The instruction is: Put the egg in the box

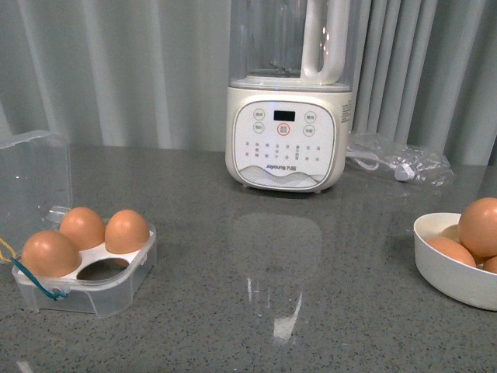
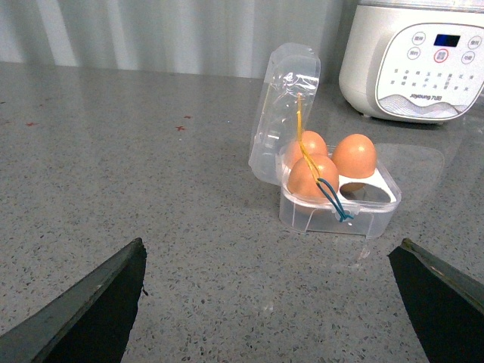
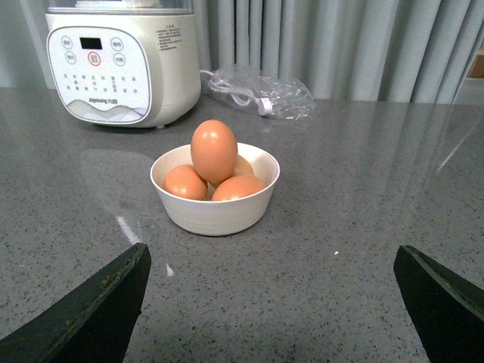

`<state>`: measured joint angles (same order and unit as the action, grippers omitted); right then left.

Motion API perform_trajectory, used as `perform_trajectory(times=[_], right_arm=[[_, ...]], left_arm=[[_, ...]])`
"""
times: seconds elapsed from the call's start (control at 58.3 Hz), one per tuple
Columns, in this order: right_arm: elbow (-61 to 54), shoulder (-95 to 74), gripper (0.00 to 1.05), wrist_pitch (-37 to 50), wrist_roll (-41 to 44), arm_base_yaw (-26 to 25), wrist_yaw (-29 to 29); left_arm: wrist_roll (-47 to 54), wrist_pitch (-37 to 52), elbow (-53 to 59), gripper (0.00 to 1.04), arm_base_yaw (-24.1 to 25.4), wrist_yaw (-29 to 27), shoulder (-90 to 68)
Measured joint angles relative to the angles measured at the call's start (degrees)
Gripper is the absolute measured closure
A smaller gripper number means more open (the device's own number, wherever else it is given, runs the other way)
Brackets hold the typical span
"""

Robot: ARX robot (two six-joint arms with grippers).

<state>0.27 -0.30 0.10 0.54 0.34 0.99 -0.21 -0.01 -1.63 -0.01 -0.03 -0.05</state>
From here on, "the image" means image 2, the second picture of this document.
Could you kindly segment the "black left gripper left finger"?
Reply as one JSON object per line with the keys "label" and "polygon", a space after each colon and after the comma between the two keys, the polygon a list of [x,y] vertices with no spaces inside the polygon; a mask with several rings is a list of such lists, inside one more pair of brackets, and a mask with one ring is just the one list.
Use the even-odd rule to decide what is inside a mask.
{"label": "black left gripper left finger", "polygon": [[141,238],[1,337],[3,362],[120,362],[144,284]]}

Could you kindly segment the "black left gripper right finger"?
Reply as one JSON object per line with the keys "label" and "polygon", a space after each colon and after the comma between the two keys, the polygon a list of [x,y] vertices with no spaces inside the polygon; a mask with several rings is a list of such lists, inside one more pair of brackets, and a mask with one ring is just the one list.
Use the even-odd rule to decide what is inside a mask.
{"label": "black left gripper right finger", "polygon": [[483,284],[405,238],[389,261],[430,362],[483,361]]}

